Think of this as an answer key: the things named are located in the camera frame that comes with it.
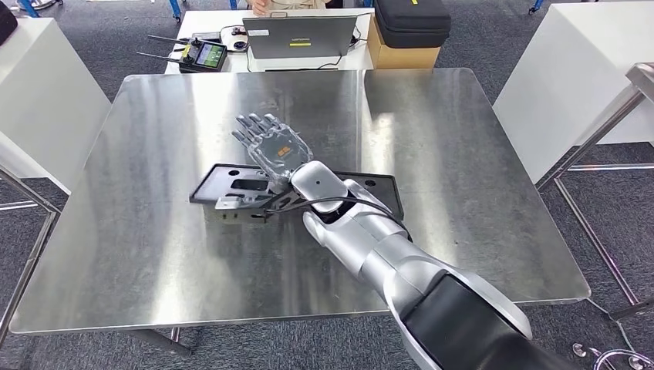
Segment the white table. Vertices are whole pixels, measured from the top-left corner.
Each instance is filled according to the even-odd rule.
[[[356,20],[356,27],[366,39],[368,35],[368,25],[370,23],[370,13],[373,8],[347,8],[347,9],[323,9],[323,10],[289,10],[288,16],[335,16],[335,15],[361,15]],[[254,18],[255,14],[251,10],[217,10],[207,12],[186,12],[182,21],[177,38],[190,37],[196,32],[218,32],[223,27],[229,25],[242,25],[243,18]],[[172,53],[173,58],[179,58],[180,53]],[[248,50],[248,55],[244,52],[229,53],[223,72],[248,72],[248,58],[250,62],[250,72],[263,72],[270,69],[301,69],[301,68],[318,68],[326,63],[333,63],[338,57],[330,58],[288,58],[288,59],[255,59]],[[361,41],[359,44],[350,48],[348,54],[343,56],[338,65],[339,69],[373,69],[373,63],[370,60],[368,45]],[[168,63],[166,74],[179,73],[179,66],[176,63]]]
[[[54,19],[19,19],[0,45],[0,163],[70,193],[111,103]]]
[[[603,123],[637,62],[654,62],[654,2],[553,4],[493,105],[536,183]],[[654,140],[644,102],[602,143]]]

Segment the controller screen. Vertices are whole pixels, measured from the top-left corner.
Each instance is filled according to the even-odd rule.
[[[222,54],[223,48],[221,46],[204,44],[196,63],[201,66],[216,68],[218,67],[218,62],[220,62]]]

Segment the robot finger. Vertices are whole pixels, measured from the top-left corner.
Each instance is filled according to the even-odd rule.
[[[272,127],[272,125],[271,125],[268,121],[264,121],[263,119],[259,118],[259,116],[257,116],[257,115],[254,114],[254,113],[250,113],[250,115],[249,115],[248,117],[249,117],[249,118],[252,120],[252,122],[254,122],[255,125],[257,125],[257,126],[259,127],[259,129],[261,129],[264,133],[267,132],[267,131],[268,131],[269,129],[271,129],[271,127]]]
[[[276,129],[280,128],[280,126],[279,126],[279,119],[277,119],[277,117],[273,116],[273,115],[270,114],[270,113],[266,113],[266,114],[264,114],[264,118],[265,118],[265,120],[268,121],[268,123],[269,123],[270,125],[272,125],[274,128],[276,128]]]
[[[250,144],[252,144],[252,140],[249,137],[247,137],[245,134],[243,134],[241,131],[238,130],[232,131],[231,134],[234,135],[236,140],[240,141],[241,144],[243,144],[245,147],[248,147],[250,146]]]
[[[252,134],[252,136],[263,133],[263,131],[261,131],[258,125],[254,121],[252,121],[251,118],[246,118],[243,115],[239,114],[238,116],[236,116],[236,120],[245,128],[246,131]]]

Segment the laptop lid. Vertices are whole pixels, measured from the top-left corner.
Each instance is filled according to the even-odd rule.
[[[256,59],[345,56],[356,16],[243,18]]]

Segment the person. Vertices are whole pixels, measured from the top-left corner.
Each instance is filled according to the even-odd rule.
[[[269,12],[289,9],[324,9],[331,8],[330,2],[338,3],[342,8],[342,0],[248,0],[252,11],[259,17],[265,17]]]

